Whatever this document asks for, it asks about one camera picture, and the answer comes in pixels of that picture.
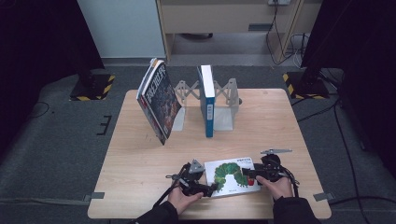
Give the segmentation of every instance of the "book spine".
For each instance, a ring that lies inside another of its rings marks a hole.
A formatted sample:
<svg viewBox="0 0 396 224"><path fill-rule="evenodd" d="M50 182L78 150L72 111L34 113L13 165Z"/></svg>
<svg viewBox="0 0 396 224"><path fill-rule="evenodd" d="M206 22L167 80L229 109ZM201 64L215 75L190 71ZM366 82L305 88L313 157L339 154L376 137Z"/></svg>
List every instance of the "book spine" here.
<svg viewBox="0 0 396 224"><path fill-rule="evenodd" d="M214 117L215 117L215 98L206 98L206 137L213 137Z"/></svg>

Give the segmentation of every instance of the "book stand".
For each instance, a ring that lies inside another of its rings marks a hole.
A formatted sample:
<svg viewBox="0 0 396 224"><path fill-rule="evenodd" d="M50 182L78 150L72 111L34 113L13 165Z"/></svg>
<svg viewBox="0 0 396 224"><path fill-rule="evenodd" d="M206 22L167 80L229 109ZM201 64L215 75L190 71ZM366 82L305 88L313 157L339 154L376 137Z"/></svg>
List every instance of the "book stand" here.
<svg viewBox="0 0 396 224"><path fill-rule="evenodd" d="M238 95L238 88L236 86L236 79L230 78L228 83L221 87L215 80L215 117L214 117L214 130L215 131L232 131L235 114L238 112L241 100ZM175 87L176 95L180 98L180 103L183 105L177 113L172 131L182 131L184 116L187 109L187 96L193 95L197 100L200 99L197 87L199 81L197 80L191 87L189 87L184 80L180 80ZM219 96L224 96L225 101L221 102Z"/></svg>

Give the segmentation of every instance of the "gray carpet floor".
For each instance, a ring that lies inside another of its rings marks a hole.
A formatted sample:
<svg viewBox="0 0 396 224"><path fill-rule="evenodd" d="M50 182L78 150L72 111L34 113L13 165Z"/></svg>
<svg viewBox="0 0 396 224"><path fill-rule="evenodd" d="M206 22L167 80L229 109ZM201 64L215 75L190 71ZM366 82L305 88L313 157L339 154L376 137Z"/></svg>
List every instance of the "gray carpet floor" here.
<svg viewBox="0 0 396 224"><path fill-rule="evenodd" d="M119 219L89 219L86 203L57 205L29 201L56 199L76 203L94 191L124 95L128 90L137 89L147 67L109 66L106 69L116 78L107 98L102 101L69 101L69 94L78 76L63 78L42 90L30 118L0 166L0 223L127 222ZM235 77L240 89L285 90L282 75L296 70L296 67L287 66L214 66L214 76L220 85ZM175 85L181 79L188 84L196 80L194 66L168 66L168 71ZM336 93L332 86L329 85L328 89L330 93ZM294 104L292 108L296 118L303 119L332 106L337 98L336 94L332 94L330 99L290 99L290 103ZM341 106L337 105L335 111L330 109L299 122L320 182L325 192L335 196L335 200L330 203L356 196L347 150L353 162L360 196L377 196L395 201L395 179L382 166L375 152L361 150L360 140ZM108 117L111 117L108 129L106 134L101 135L99 133L104 131L102 123L106 123ZM361 204L363 214L370 223L394 223L396 220L395 203L364 199ZM363 214L357 200L351 200L332 205L332 217L322 220L322 223L364 223Z"/></svg>

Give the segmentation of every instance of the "picture book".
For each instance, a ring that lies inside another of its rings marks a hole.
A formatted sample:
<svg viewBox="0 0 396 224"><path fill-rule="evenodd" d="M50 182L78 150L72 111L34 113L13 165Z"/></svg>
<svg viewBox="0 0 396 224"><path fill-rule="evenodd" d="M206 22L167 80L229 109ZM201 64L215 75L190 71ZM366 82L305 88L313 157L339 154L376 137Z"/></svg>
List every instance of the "picture book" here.
<svg viewBox="0 0 396 224"><path fill-rule="evenodd" d="M257 180L242 175L242 168L254 170L253 160L249 157L222 161L207 161L205 174L207 185L218 183L212 197L232 196L259 191Z"/></svg>
<svg viewBox="0 0 396 224"><path fill-rule="evenodd" d="M157 137L164 145L181 104L177 100L163 60L152 59L136 99Z"/></svg>
<svg viewBox="0 0 396 224"><path fill-rule="evenodd" d="M205 135L206 137L213 137L216 95L213 84L212 66L201 65L197 69L200 86L200 104L205 122Z"/></svg>

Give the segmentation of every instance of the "wooden table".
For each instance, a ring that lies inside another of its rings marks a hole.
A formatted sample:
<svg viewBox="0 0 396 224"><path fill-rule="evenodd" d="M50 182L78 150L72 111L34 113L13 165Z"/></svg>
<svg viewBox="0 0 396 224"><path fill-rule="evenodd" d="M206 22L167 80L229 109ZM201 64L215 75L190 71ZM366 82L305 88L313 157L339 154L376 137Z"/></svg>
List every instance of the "wooden table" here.
<svg viewBox="0 0 396 224"><path fill-rule="evenodd" d="M316 202L323 192L306 148L289 98L281 89L238 90L243 103L235 116L234 130L205 137L199 101L188 98L183 131L172 132L163 146L151 130L135 99L128 91L120 111L95 192L90 218L134 218L146 213L169 188L166 175L177 174L192 159L205 161L250 157L261 162L260 152L269 148L290 148L280 154L282 164L300 181L305 197L317 218L329 218L327 201ZM205 184L205 175L200 179ZM266 189L228 198L203 198L187 209L181 219L271 219L272 199Z"/></svg>

